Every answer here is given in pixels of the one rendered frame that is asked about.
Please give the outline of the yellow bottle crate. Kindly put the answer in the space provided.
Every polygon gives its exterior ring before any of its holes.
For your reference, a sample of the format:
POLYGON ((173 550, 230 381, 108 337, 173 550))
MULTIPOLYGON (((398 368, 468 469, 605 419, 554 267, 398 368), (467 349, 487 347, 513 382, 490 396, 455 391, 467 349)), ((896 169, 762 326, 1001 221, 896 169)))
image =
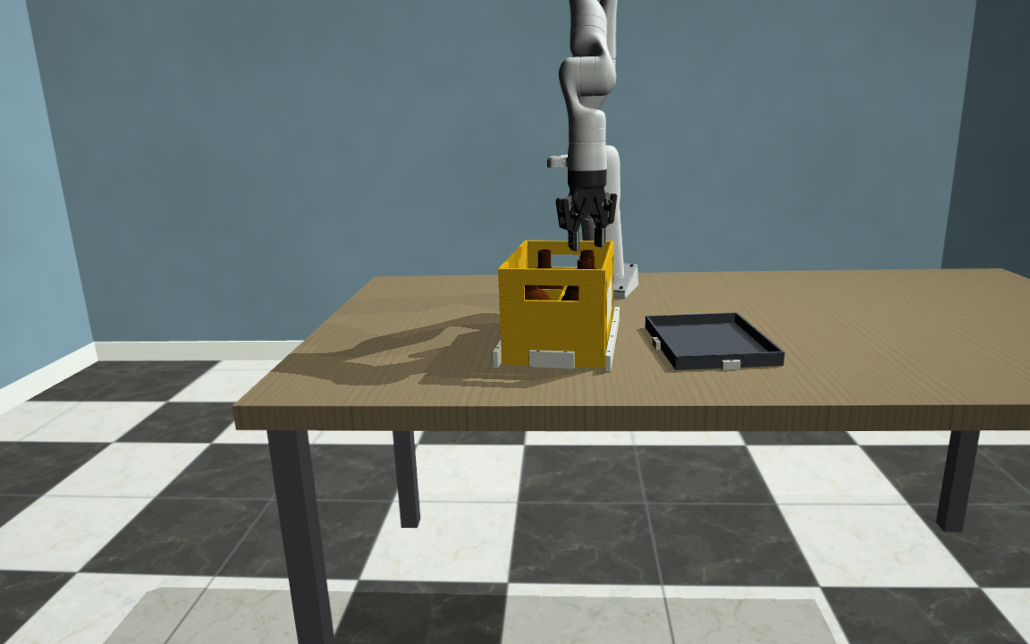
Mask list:
POLYGON ((575 367, 604 368, 613 317, 614 241, 595 246, 579 241, 524 241, 497 268, 502 364, 530 364, 530 350, 575 352, 575 367), (539 250, 551 255, 595 255, 596 269, 538 267, 539 250), (546 291, 550 301, 526 299, 526 285, 563 285, 546 291), (562 301, 566 286, 578 287, 577 301, 562 301))

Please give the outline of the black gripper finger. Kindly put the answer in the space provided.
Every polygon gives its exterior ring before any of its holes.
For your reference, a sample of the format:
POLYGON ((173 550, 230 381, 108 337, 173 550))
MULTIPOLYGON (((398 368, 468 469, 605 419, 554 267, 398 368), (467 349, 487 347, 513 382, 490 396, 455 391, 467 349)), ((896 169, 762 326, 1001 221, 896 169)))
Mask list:
POLYGON ((566 199, 556 199, 557 215, 559 215, 560 228, 568 231, 568 245, 570 251, 579 251, 578 229, 587 213, 587 208, 590 205, 590 199, 583 200, 583 207, 581 207, 579 215, 576 215, 575 209, 573 209, 573 207, 570 208, 570 201, 572 201, 571 197, 572 195, 566 197, 566 199))
POLYGON ((604 201, 600 200, 600 197, 595 196, 594 201, 598 212, 596 215, 590 215, 590 217, 593 217, 596 225, 595 246, 604 246, 605 228, 607 225, 614 223, 614 216, 616 216, 617 194, 606 194, 604 201))

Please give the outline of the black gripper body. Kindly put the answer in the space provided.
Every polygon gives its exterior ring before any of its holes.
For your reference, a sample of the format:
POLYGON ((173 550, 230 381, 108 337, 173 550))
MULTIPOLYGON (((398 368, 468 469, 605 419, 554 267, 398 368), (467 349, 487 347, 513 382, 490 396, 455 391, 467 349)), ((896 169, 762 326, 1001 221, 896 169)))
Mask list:
MULTIPOLYGON (((570 195, 572 195, 570 205, 575 209, 577 215, 581 207, 583 207, 583 200, 590 199, 590 205, 587 208, 587 215, 596 215, 597 208, 595 206, 595 196, 600 197, 602 201, 605 199, 604 187, 606 187, 606 170, 597 171, 571 171, 568 170, 568 187, 570 187, 570 195), (590 188, 590 187, 600 187, 600 188, 590 188)), ((569 197, 568 196, 568 197, 569 197)))

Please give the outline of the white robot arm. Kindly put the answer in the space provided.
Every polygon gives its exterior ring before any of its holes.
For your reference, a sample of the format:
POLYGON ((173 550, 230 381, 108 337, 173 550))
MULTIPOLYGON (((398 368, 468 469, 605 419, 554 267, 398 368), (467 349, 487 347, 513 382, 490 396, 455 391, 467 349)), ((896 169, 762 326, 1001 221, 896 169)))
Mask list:
POLYGON ((616 84, 617 0, 569 1, 572 57, 561 62, 559 69, 569 118, 569 149, 568 155, 548 157, 547 167, 606 170, 605 194, 618 196, 614 223, 605 228, 605 240, 614 241, 613 282, 617 283, 624 278, 619 154, 615 147, 605 146, 605 114, 598 110, 616 84))

